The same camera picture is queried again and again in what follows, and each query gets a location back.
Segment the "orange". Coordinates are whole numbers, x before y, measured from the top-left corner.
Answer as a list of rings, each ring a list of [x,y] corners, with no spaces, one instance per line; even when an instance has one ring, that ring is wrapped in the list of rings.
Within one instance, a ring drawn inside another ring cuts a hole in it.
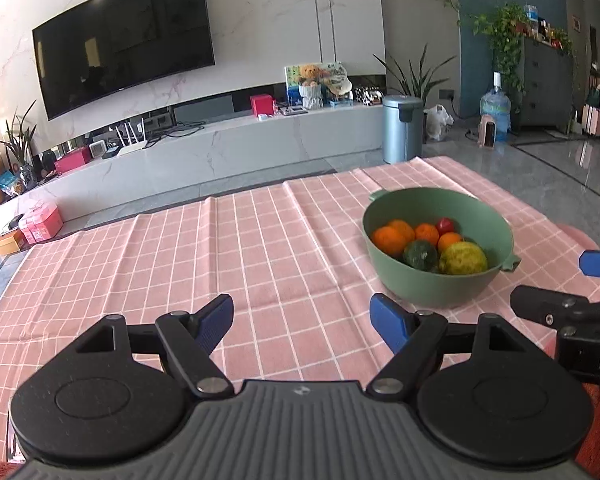
[[[375,230],[370,239],[384,254],[399,259],[408,244],[408,237],[393,226],[382,226]]]
[[[438,229],[429,223],[421,223],[414,229],[416,240],[426,240],[434,247],[438,246],[440,234]]]
[[[439,237],[437,248],[440,255],[442,255],[449,247],[454,244],[460,243],[464,240],[464,237],[457,232],[446,232]]]
[[[406,239],[407,244],[416,238],[414,229],[404,220],[391,220],[388,222],[388,226],[398,231]]]

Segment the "red tomato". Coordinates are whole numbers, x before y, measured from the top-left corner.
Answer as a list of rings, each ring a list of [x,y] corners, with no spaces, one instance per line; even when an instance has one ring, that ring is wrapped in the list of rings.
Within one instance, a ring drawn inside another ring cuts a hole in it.
[[[441,218],[436,224],[436,228],[440,236],[456,231],[455,223],[450,218]]]

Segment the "yellow green pear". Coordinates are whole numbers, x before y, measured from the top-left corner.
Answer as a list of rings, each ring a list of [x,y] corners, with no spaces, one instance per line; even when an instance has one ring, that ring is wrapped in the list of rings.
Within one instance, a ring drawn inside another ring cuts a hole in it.
[[[439,270],[446,275],[474,275],[489,269],[488,258],[475,243],[458,242],[446,248],[439,260]]]

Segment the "green plastic bowl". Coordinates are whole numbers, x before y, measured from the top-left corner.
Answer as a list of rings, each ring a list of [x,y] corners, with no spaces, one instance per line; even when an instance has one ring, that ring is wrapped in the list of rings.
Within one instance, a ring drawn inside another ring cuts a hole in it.
[[[505,219],[446,188],[381,188],[370,196],[362,226],[381,283],[414,306],[467,304],[520,263]]]

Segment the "white marble tv bench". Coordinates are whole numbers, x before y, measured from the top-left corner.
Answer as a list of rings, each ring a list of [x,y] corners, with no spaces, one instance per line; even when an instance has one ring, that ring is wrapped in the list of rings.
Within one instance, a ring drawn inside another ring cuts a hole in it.
[[[67,172],[0,205],[0,234],[12,217],[46,200],[74,220],[132,200],[309,160],[378,150],[382,108],[353,105],[259,122],[242,117],[161,140]]]

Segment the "blue water jug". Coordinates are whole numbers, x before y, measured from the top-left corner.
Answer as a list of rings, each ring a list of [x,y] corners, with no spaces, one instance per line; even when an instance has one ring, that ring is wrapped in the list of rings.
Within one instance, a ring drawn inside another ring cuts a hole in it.
[[[510,130],[510,112],[512,102],[502,88],[502,75],[493,73],[492,88],[480,99],[480,126],[493,122],[494,142],[504,142]]]

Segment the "dark grey cabinet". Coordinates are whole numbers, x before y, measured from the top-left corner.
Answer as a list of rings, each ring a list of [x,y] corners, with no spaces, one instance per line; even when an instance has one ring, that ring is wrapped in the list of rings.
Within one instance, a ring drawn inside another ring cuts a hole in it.
[[[565,132],[572,105],[572,56],[531,38],[524,38],[518,77],[522,85],[517,126],[552,127]]]

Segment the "white wifi router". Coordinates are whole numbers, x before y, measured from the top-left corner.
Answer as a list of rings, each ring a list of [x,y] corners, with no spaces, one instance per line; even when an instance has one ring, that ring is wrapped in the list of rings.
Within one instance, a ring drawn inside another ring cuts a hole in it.
[[[117,133],[120,141],[120,151],[118,155],[127,155],[141,151],[148,144],[147,134],[144,127],[144,121],[132,122],[127,120],[121,124],[114,126],[114,131]]]

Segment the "magenta flat box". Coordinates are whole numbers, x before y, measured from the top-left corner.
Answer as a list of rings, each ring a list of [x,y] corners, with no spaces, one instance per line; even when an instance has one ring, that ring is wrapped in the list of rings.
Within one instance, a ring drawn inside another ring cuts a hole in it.
[[[76,168],[85,166],[92,160],[91,150],[88,146],[74,148],[72,151],[62,155],[55,162],[55,170],[58,174],[65,174]]]

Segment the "white plastic bag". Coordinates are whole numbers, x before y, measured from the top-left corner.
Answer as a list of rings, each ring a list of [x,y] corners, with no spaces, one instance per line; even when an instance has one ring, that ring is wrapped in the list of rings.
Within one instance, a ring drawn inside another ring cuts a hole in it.
[[[454,118],[443,105],[437,104],[426,110],[426,135],[428,139],[443,140],[452,125],[454,125]]]

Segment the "grey metal trash bin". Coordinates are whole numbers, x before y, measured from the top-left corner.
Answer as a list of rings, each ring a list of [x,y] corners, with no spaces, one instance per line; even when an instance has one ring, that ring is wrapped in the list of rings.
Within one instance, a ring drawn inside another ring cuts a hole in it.
[[[424,103],[414,96],[384,96],[382,159],[398,164],[422,156]]]

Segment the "potted long-leaf plant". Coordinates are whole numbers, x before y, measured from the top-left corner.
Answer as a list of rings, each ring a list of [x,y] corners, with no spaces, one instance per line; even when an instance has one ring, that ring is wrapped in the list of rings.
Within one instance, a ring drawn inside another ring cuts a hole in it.
[[[390,53],[387,53],[385,58],[374,55],[374,59],[386,71],[389,94],[411,96],[427,104],[429,93],[448,81],[446,77],[440,78],[438,73],[456,59],[456,56],[452,55],[437,64],[428,65],[427,54],[428,44],[425,44],[417,63],[408,61],[406,68],[403,68]]]

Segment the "green trailing plant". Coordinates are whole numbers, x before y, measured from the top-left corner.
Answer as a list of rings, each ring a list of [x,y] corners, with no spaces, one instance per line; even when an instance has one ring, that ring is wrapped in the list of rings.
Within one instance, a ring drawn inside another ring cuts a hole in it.
[[[464,32],[471,30],[474,34],[472,39],[465,38],[462,45],[462,85],[466,96],[478,94],[493,72],[501,74],[506,91],[524,90],[518,74],[524,34],[530,25],[524,7],[506,2],[488,12],[463,10],[460,24]]]

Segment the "left potted plant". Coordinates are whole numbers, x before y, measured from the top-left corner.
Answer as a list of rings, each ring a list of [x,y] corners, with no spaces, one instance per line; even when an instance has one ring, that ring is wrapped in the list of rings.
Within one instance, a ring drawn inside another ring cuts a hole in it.
[[[33,167],[33,140],[38,126],[29,120],[35,104],[36,101],[33,101],[22,114],[15,112],[12,118],[6,119],[5,132],[0,139],[6,154],[15,161],[15,173],[26,191],[38,184]]]

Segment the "black curved television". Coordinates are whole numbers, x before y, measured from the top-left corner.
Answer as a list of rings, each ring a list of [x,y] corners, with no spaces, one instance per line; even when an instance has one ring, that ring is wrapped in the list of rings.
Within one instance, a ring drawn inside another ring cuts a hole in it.
[[[215,64],[207,0],[87,0],[32,30],[46,115]]]

